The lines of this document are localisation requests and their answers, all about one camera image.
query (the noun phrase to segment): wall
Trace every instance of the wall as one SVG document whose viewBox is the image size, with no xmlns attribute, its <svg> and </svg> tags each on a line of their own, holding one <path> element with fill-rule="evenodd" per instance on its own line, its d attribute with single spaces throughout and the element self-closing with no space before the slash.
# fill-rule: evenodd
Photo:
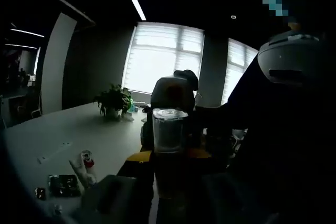
<svg viewBox="0 0 336 224">
<path fill-rule="evenodd" d="M 93 101 L 95 95 L 121 84 L 134 25 L 88 28 L 74 33 L 65 63 L 63 109 Z M 199 93 L 201 106 L 220 106 L 225 81 L 227 37 L 206 32 Z M 135 101 L 150 103 L 150 95 L 132 93 Z"/>
<path fill-rule="evenodd" d="M 62 110 L 62 83 L 69 43 L 77 21 L 60 13 L 46 49 L 41 81 L 43 114 Z"/>
<path fill-rule="evenodd" d="M 36 59 L 36 50 L 35 51 L 22 51 L 19 70 L 23 68 L 26 73 L 33 74 L 34 73 L 34 65 Z"/>
<path fill-rule="evenodd" d="M 93 101 L 109 84 L 121 84 L 134 25 L 74 33 L 65 63 L 63 109 Z"/>
<path fill-rule="evenodd" d="M 198 105 L 220 106 L 225 82 L 228 37 L 217 31 L 206 31 L 203 46 L 200 85 L 203 98 Z"/>
</svg>

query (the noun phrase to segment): green leaves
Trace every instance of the green leaves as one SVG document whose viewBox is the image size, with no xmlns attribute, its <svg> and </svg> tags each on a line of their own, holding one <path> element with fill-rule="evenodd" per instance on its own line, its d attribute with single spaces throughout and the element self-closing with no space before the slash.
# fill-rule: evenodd
<svg viewBox="0 0 336 224">
<path fill-rule="evenodd" d="M 94 102 L 98 103 L 100 113 L 106 116 L 107 108 L 126 112 L 132 105 L 131 99 L 131 93 L 127 88 L 121 89 L 121 85 L 110 84 L 109 91 L 101 92 L 94 98 Z"/>
</svg>

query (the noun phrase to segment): transparent plastic container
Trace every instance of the transparent plastic container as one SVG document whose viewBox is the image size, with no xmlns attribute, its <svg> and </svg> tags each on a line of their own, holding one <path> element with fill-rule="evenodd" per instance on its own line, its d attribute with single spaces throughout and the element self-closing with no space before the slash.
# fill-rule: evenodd
<svg viewBox="0 0 336 224">
<path fill-rule="evenodd" d="M 182 151 L 185 136 L 184 120 L 188 114 L 176 109 L 153 110 L 154 151 L 177 153 Z"/>
</svg>

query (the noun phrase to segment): desk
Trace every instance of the desk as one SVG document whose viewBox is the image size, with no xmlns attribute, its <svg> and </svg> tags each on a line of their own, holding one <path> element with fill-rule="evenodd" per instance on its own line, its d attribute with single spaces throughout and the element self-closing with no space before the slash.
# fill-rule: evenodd
<svg viewBox="0 0 336 224">
<path fill-rule="evenodd" d="M 146 114 L 133 113 L 133 122 L 106 121 L 97 104 L 86 104 L 63 110 L 13 126 L 4 131 L 10 161 L 29 195 L 51 214 L 52 204 L 61 204 L 69 214 L 80 204 L 80 198 L 35 198 L 35 188 L 48 190 L 48 175 L 75 174 L 69 159 L 83 150 L 92 151 L 97 180 L 108 174 L 117 174 L 128 156 L 141 148 L 140 131 Z M 61 149 L 62 143 L 70 145 Z M 38 158 L 47 156 L 39 164 Z"/>
<path fill-rule="evenodd" d="M 10 114 L 10 106 L 9 100 L 19 97 L 24 97 L 27 95 L 28 89 L 27 88 L 19 88 L 15 91 L 3 94 L 3 99 L 1 104 L 1 114 L 2 118 L 4 119 L 7 127 L 11 127 L 14 124 L 14 120 Z"/>
</svg>

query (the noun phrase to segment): window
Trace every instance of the window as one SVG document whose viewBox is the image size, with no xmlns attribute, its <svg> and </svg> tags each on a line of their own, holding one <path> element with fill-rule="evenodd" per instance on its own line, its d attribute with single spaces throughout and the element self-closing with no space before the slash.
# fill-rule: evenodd
<svg viewBox="0 0 336 224">
<path fill-rule="evenodd" d="M 251 64 L 258 51 L 236 40 L 229 39 L 227 66 L 222 103 L 227 102 L 247 67 Z"/>
<path fill-rule="evenodd" d="M 122 86 L 152 93 L 156 82 L 175 70 L 192 70 L 200 75 L 203 31 L 196 28 L 141 22 L 135 28 Z"/>
</svg>

